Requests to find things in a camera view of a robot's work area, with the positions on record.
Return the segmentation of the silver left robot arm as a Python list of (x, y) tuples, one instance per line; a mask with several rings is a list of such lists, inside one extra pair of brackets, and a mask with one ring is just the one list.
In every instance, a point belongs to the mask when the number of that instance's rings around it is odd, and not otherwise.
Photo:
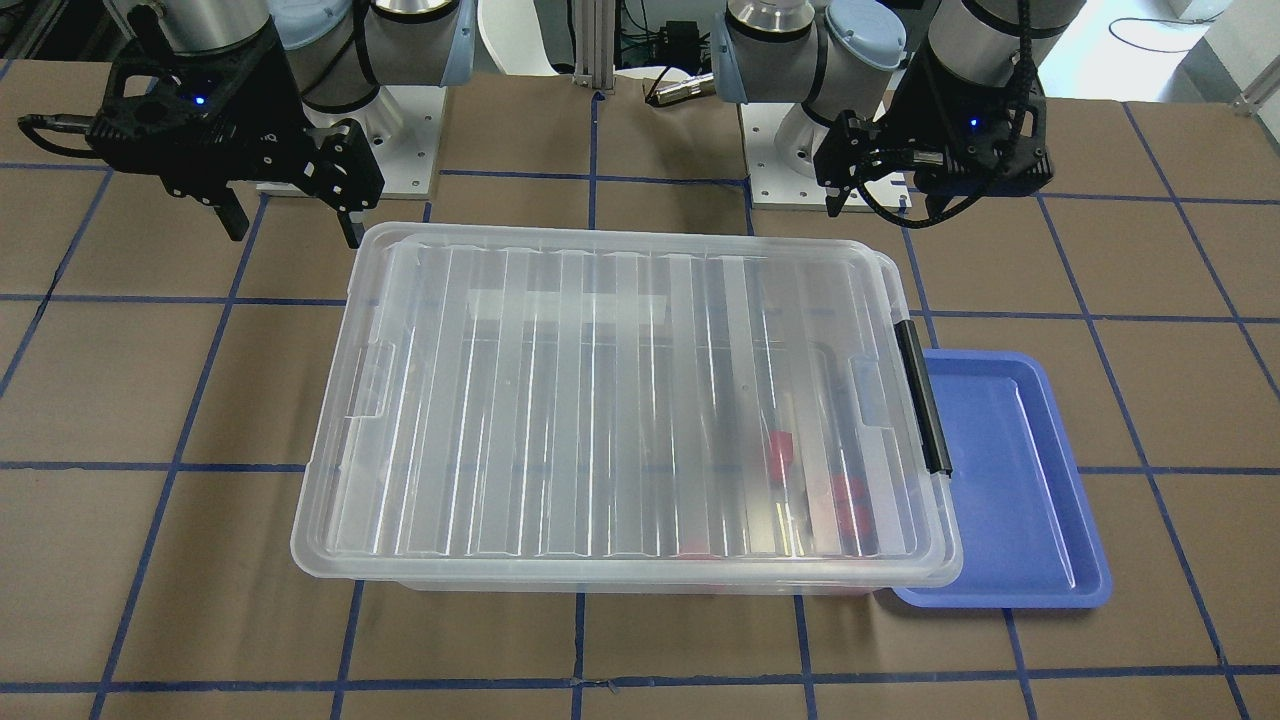
[(911, 32), (882, 1), (728, 1), (710, 67), (726, 102), (792, 108), (828, 215), (924, 229), (1053, 179), (1039, 63), (1080, 10), (941, 1)]

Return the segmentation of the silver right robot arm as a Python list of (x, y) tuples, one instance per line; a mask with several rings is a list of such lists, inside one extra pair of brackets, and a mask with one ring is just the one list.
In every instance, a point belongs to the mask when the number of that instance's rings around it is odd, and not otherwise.
[(96, 113), (28, 114), (19, 131), (63, 158), (160, 179), (243, 240), (236, 182), (325, 202), (349, 247), (387, 187), (372, 109), (393, 86), (474, 72), (475, 1), (111, 1), (127, 44)]

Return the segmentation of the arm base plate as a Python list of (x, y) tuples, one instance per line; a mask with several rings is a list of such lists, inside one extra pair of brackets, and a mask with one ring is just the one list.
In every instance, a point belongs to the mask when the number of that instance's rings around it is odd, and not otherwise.
[(741, 104), (739, 118), (753, 204), (824, 211), (826, 191), (815, 181), (813, 160), (827, 128), (797, 102)]
[(384, 178), (383, 199), (428, 199), (439, 152), (448, 90), (436, 86), (381, 86), (370, 102), (347, 114), (303, 105), (321, 128), (357, 120)]

